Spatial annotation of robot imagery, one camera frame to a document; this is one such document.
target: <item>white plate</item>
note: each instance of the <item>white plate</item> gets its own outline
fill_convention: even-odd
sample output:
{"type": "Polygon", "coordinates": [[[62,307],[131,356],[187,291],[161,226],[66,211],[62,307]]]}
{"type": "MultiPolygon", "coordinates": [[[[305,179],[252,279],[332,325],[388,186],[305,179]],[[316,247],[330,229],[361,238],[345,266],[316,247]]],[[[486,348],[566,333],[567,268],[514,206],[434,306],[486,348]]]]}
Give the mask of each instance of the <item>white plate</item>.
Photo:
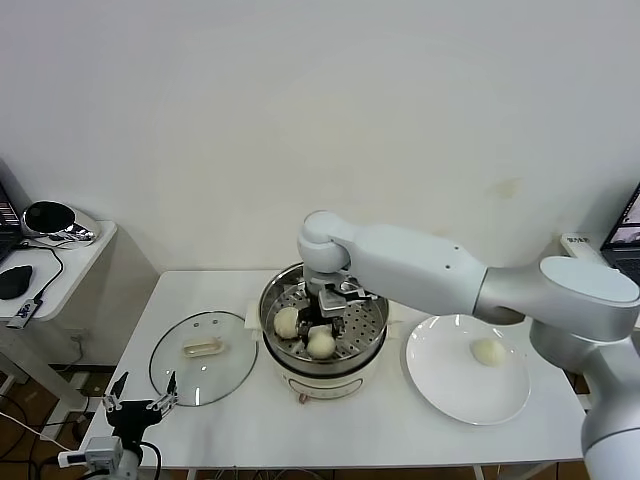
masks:
{"type": "Polygon", "coordinates": [[[418,390],[450,417],[473,425],[495,425],[522,411],[531,393],[524,358],[500,330],[468,315],[431,317],[407,343],[407,366],[418,390]],[[499,367],[479,363],[470,344],[496,338],[507,350],[499,367]]]}

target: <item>white table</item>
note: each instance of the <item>white table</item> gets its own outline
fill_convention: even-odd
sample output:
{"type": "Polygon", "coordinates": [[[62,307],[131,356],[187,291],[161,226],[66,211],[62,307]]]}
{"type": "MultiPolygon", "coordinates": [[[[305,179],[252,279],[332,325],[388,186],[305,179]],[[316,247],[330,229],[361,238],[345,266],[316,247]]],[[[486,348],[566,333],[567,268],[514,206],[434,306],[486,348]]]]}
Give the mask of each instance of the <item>white table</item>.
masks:
{"type": "MultiPolygon", "coordinates": [[[[167,272],[142,314],[112,382],[129,372],[123,399],[152,399],[149,359],[156,343],[189,315],[227,310],[244,316],[273,271],[167,272]]],[[[355,395],[298,403],[262,343],[246,381],[222,400],[177,407],[145,440],[162,451],[165,468],[416,467],[581,458],[584,412],[564,373],[528,340],[528,325],[504,328],[526,354],[532,392],[523,412],[500,426],[474,427],[432,407],[413,387],[401,358],[424,313],[398,306],[402,339],[389,340],[373,380],[355,395]]],[[[110,435],[100,407],[85,436],[110,435]]],[[[142,466],[155,465],[145,452],[142,466]]]]}
{"type": "MultiPolygon", "coordinates": [[[[64,264],[62,274],[47,288],[43,295],[43,304],[36,311],[30,322],[47,321],[54,318],[67,300],[71,297],[81,280],[87,274],[104,248],[109,244],[116,232],[113,222],[98,222],[102,232],[98,240],[86,247],[75,250],[56,249],[56,253],[64,264]]],[[[59,269],[58,262],[46,250],[18,250],[12,252],[0,264],[4,272],[20,265],[32,265],[33,276],[27,292],[13,300],[0,301],[0,321],[9,321],[28,298],[33,296],[51,279],[59,269]]],[[[71,408],[82,410],[87,399],[74,386],[66,382],[49,365],[40,359],[22,338],[22,330],[0,327],[0,353],[15,365],[33,377],[57,398],[71,408]]]]}

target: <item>wooden floor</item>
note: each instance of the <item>wooden floor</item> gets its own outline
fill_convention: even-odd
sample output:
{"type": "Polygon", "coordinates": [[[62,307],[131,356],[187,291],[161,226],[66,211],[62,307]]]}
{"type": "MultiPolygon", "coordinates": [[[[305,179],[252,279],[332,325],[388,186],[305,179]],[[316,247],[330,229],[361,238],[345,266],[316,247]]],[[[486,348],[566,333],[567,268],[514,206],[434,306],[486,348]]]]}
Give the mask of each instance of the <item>wooden floor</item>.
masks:
{"type": "MultiPolygon", "coordinates": [[[[83,392],[87,395],[101,396],[110,379],[110,374],[92,373],[85,385],[83,392]]],[[[578,379],[577,390],[584,390],[586,386],[581,385],[581,379],[578,379]]],[[[33,380],[29,380],[25,385],[14,385],[7,396],[15,400],[27,415],[27,422],[30,425],[39,425],[45,422],[49,413],[56,404],[56,399],[39,384],[33,380]]],[[[0,410],[24,422],[22,412],[10,401],[0,398],[0,410]]],[[[75,420],[77,415],[70,416],[68,420],[75,420]]],[[[88,422],[84,421],[79,424],[78,430],[84,434],[88,422]]],[[[10,420],[0,417],[0,455],[13,445],[22,435],[22,427],[16,425],[10,420]]],[[[64,425],[58,442],[69,447],[78,448],[79,443],[74,439],[72,434],[72,425],[64,425]]],[[[40,465],[45,459],[55,456],[58,448],[50,442],[36,440],[35,435],[27,432],[16,447],[5,457],[0,460],[0,479],[1,480],[38,480],[37,472],[31,469],[28,472],[25,463],[3,463],[7,461],[25,462],[31,458],[36,464],[40,465]]],[[[497,466],[483,467],[486,480],[495,480],[497,466]]],[[[81,467],[59,469],[56,466],[44,466],[42,470],[41,480],[75,480],[84,473],[81,467]]],[[[200,471],[197,478],[199,480],[215,479],[219,472],[215,470],[200,471]]],[[[306,472],[291,470],[281,471],[259,471],[244,470],[239,472],[225,471],[220,474],[219,480],[474,480],[473,469],[471,467],[458,468],[428,468],[428,469],[385,469],[385,470],[319,470],[316,472],[306,472]]],[[[185,480],[187,478],[186,471],[169,471],[163,472],[163,477],[171,480],[185,480]]],[[[540,472],[534,480],[587,480],[589,477],[586,473],[582,462],[562,463],[558,468],[556,466],[549,467],[540,472]]]]}

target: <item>dough ball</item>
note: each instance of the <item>dough ball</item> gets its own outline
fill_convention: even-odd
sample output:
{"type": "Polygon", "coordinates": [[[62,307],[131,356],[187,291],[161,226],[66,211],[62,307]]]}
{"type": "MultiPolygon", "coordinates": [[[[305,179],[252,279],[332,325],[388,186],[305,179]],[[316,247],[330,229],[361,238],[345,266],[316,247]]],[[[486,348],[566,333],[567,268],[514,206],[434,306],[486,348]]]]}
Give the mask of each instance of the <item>dough ball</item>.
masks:
{"type": "Polygon", "coordinates": [[[276,313],[273,319],[273,328],[276,335],[285,340],[290,340],[298,336],[296,323],[298,322],[298,309],[295,307],[284,307],[276,313]]]}
{"type": "Polygon", "coordinates": [[[307,353],[311,358],[324,360],[336,351],[336,341],[331,335],[331,327],[313,327],[309,330],[307,353]]]}
{"type": "Polygon", "coordinates": [[[507,350],[495,338],[481,338],[471,342],[471,353],[478,362],[488,367],[499,367],[507,360],[507,350]]]}

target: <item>glass lid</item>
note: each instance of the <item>glass lid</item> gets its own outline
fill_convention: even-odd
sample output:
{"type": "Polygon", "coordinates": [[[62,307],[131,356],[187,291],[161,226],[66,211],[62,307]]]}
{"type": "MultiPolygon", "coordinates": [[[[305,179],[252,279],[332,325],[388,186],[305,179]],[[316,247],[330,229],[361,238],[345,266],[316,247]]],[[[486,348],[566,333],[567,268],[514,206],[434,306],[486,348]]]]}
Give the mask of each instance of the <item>glass lid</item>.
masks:
{"type": "Polygon", "coordinates": [[[251,372],[258,345],[244,320],[228,312],[193,315],[169,330],[156,345],[149,376],[158,394],[176,372],[178,405],[200,406],[226,397],[251,372]]]}

